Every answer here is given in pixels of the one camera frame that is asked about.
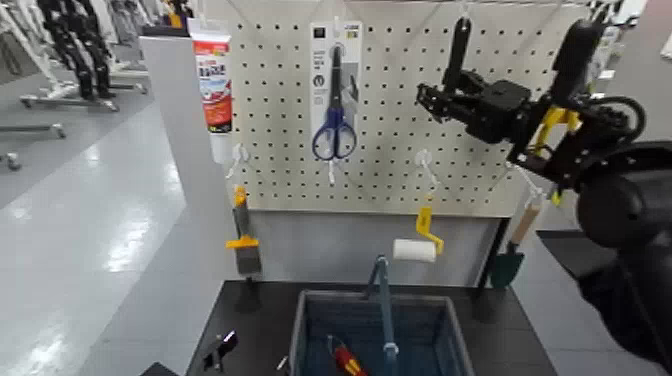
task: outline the wooden handle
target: wooden handle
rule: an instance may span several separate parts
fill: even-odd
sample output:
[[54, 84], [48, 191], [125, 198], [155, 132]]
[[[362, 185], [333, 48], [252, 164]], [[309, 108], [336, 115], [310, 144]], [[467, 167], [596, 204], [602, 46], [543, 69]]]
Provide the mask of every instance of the wooden handle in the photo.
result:
[[516, 227], [516, 230], [513, 232], [511, 243], [519, 245], [520, 242], [523, 241], [527, 230], [532, 226], [532, 222], [534, 222], [534, 219], [537, 217], [540, 210], [540, 205], [529, 205], [525, 208], [525, 213], [523, 213], [523, 217], [520, 219], [518, 227]]

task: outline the hook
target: hook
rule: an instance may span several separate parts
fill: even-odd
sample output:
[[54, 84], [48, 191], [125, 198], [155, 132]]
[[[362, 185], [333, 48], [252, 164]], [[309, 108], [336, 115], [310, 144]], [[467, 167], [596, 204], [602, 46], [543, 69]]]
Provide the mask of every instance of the hook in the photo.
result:
[[[460, 2], [460, 5], [462, 6], [462, 18], [468, 20], [469, 19], [469, 6], [467, 5], [467, 0], [462, 0]], [[467, 23], [463, 22], [462, 23], [462, 31], [466, 30], [467, 28]]]
[[329, 184], [334, 185], [336, 184], [336, 178], [334, 177], [334, 161], [331, 160], [327, 163], [329, 164]]
[[233, 177], [236, 167], [238, 167], [238, 165], [240, 164], [241, 159], [243, 160], [243, 162], [247, 162], [250, 159], [250, 153], [248, 153], [247, 149], [245, 149], [245, 146], [243, 146], [243, 144], [239, 142], [236, 144], [236, 146], [233, 147], [232, 158], [233, 158], [233, 165], [229, 169], [229, 173], [226, 174], [225, 176], [227, 180]]
[[436, 175], [429, 168], [429, 164], [432, 163], [432, 153], [427, 149], [422, 149], [415, 154], [415, 164], [416, 166], [422, 167], [425, 170], [425, 173], [429, 175], [429, 179], [432, 182], [432, 187], [430, 188], [428, 195], [431, 196], [436, 187], [441, 183], [439, 179], [436, 178]]

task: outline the cable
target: cable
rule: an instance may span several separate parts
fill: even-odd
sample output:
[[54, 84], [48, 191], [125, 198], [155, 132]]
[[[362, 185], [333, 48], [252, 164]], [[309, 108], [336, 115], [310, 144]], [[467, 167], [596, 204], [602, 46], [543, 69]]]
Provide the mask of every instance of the cable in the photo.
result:
[[16, 58], [14, 51], [12, 51], [11, 47], [9, 47], [9, 44], [5, 39], [5, 35], [6, 34], [4, 33], [0, 34], [0, 53], [2, 54], [2, 59], [5, 61], [5, 65], [7, 66], [9, 73], [15, 76], [22, 76], [23, 69], [21, 69], [21, 64]]
[[623, 143], [631, 143], [637, 137], [639, 137], [642, 132], [644, 132], [644, 128], [646, 128], [646, 111], [644, 110], [644, 107], [642, 107], [642, 105], [639, 104], [639, 102], [636, 100], [622, 96], [603, 97], [599, 99], [592, 99], [589, 102], [590, 105], [606, 105], [611, 103], [625, 105], [630, 107], [635, 112], [635, 116], [637, 117], [635, 129], [633, 129], [632, 132], [630, 132], [630, 134], [625, 136], [622, 140]]

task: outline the scissors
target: scissors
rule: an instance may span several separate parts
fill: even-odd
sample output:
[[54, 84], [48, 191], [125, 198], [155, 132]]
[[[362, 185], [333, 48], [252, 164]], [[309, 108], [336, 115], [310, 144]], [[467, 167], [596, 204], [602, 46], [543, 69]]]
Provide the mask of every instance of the scissors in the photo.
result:
[[327, 120], [313, 137], [313, 154], [323, 161], [343, 159], [352, 154], [357, 145], [355, 130], [345, 121], [345, 110], [341, 103], [340, 46], [334, 47], [332, 61]]

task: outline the packaging card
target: packaging card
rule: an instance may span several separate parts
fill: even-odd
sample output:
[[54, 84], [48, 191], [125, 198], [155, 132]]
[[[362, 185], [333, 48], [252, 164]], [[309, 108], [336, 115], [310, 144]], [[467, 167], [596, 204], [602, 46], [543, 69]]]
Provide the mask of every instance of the packaging card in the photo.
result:
[[310, 24], [311, 139], [325, 123], [329, 106], [333, 47], [341, 47], [341, 98], [345, 120], [357, 130], [357, 103], [362, 75], [362, 23], [326, 21]]

